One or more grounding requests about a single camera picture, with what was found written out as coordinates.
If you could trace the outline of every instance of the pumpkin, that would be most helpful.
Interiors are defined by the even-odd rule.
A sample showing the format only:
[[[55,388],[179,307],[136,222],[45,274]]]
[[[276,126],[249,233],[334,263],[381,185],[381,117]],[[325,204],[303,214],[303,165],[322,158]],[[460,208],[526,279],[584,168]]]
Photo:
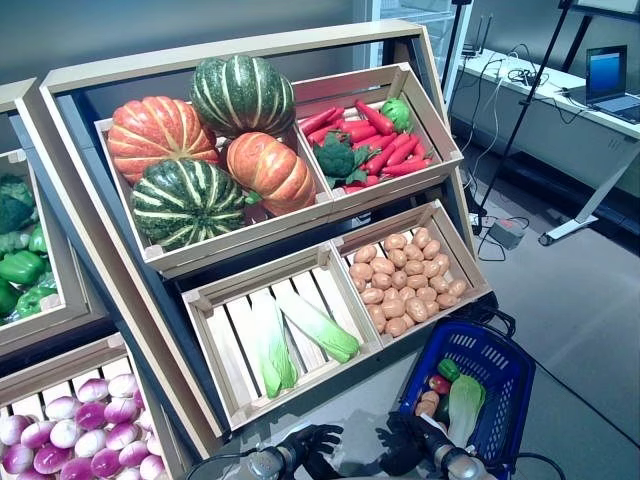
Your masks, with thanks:
[[[295,120],[291,84],[259,57],[202,61],[193,75],[191,101],[207,126],[230,138],[255,131],[278,136]]]
[[[245,133],[231,142],[227,168],[242,186],[260,195],[263,207],[274,215],[315,202],[315,182],[306,162],[266,133]]]
[[[211,163],[164,160],[148,167],[131,193],[138,229],[165,250],[244,226],[240,185]]]
[[[107,146],[120,173],[134,184],[144,169],[183,157],[218,161],[213,132],[202,128],[196,111],[182,100],[146,97],[113,113]]]

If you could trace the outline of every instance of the desk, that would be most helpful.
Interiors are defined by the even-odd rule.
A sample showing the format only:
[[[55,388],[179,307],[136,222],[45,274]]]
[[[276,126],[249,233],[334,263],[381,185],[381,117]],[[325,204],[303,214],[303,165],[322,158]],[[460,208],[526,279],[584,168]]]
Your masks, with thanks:
[[[464,87],[480,78],[487,62],[497,59],[505,61],[489,65],[482,74],[480,107],[476,117],[476,129],[488,134],[490,138],[495,135],[492,104],[482,109],[498,84],[500,66],[502,65],[503,71],[514,68],[531,70],[531,63],[513,57],[506,60],[504,54],[485,50],[479,57],[466,62],[460,87],[450,107],[453,117],[471,124],[478,98],[478,85],[476,83],[473,87]],[[597,220],[592,215],[593,212],[640,154],[640,124],[633,125],[604,113],[587,110],[566,125],[560,119],[556,104],[567,120],[571,120],[584,107],[560,95],[560,87],[583,86],[585,80],[550,68],[544,70],[542,78],[546,82],[536,91],[535,101],[529,107],[516,136],[512,153],[526,152],[595,189],[574,219],[540,237],[540,243],[548,245]],[[528,93],[529,87],[508,80],[505,73],[496,109],[498,138],[502,144],[506,143],[520,114],[522,106],[518,102],[524,100]]]

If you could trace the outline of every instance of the orange pumpkin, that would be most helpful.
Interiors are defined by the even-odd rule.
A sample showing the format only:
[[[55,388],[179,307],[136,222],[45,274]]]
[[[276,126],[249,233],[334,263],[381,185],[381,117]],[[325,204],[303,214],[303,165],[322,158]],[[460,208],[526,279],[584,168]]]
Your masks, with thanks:
[[[274,215],[315,203],[316,186],[306,162],[266,133],[236,138],[227,152],[227,167],[238,183],[262,197]]]
[[[162,160],[189,157],[217,163],[215,143],[191,105],[168,97],[132,100],[116,109],[107,141],[116,170],[131,184]]]

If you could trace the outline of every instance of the green striped squash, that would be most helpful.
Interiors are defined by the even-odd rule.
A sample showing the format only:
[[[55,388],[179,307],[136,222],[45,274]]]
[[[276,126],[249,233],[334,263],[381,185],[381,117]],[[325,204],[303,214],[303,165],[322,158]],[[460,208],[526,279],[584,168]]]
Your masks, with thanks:
[[[165,250],[244,226],[242,189],[215,165],[192,159],[148,167],[131,193],[139,231]]]
[[[289,80],[260,57],[202,61],[193,75],[191,101],[203,123],[230,138],[256,131],[278,136],[295,120]]]

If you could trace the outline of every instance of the laptop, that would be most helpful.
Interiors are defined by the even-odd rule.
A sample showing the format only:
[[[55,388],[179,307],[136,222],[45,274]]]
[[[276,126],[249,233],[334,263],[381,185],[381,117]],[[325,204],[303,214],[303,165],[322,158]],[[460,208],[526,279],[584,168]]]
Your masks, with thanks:
[[[631,123],[640,122],[640,98],[626,93],[627,46],[587,50],[587,84],[571,98]]]

